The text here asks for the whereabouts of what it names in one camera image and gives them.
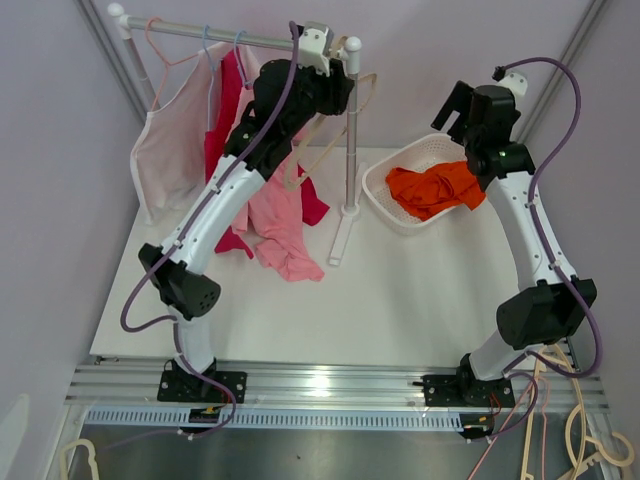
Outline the blue plastic hanger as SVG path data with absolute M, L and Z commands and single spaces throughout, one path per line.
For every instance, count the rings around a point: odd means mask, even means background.
M 241 80 L 241 84 L 242 87 L 245 90 L 251 90 L 253 88 L 253 83 L 250 80 L 250 78 L 247 76 L 245 67 L 244 67 L 244 63 L 242 60 L 242 56 L 241 56 L 241 51 L 240 51 L 240 39 L 242 37 L 243 34 L 245 34 L 246 31 L 245 30 L 241 30 L 238 31 L 234 37 L 234 41 L 233 41 L 233 53 L 234 53 L 234 58 L 236 61 L 236 67 L 238 70 L 238 74 Z

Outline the orange t shirt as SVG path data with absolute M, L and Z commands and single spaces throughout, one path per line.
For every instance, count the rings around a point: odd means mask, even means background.
M 395 167 L 385 181 L 391 197 L 421 221 L 460 205 L 475 210 L 486 199 L 465 161 L 438 163 L 424 172 Z

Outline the pink t shirt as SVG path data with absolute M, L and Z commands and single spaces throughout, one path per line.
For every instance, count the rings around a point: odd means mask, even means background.
M 281 163 L 242 207 L 215 252 L 239 250 L 288 282 L 319 282 L 324 272 L 304 244 L 301 192 L 284 186 L 285 168 Z

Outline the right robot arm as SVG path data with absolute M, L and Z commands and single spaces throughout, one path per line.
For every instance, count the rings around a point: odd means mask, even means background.
M 496 309 L 496 331 L 466 354 L 455 374 L 423 376 L 429 406 L 489 407 L 514 403 L 507 373 L 527 354 L 572 336 L 596 299 L 591 279 L 565 261 L 533 185 L 536 168 L 527 147 L 511 139 L 520 117 L 505 84 L 455 84 L 432 126 L 462 146 L 467 167 L 494 208 L 516 265 L 518 292 Z

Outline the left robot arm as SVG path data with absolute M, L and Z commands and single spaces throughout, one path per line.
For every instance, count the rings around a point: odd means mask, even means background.
M 339 116 L 356 85 L 346 60 L 332 59 L 325 73 L 286 59 L 264 64 L 253 83 L 253 98 L 230 132 L 223 155 L 195 205 L 174 232 L 138 253 L 145 274 L 135 286 L 151 283 L 168 312 L 176 350 L 180 389 L 194 401 L 214 389 L 235 398 L 216 375 L 216 359 L 204 317 L 219 300 L 221 287 L 205 270 L 215 246 L 249 200 L 293 150 L 293 139 L 312 119 Z

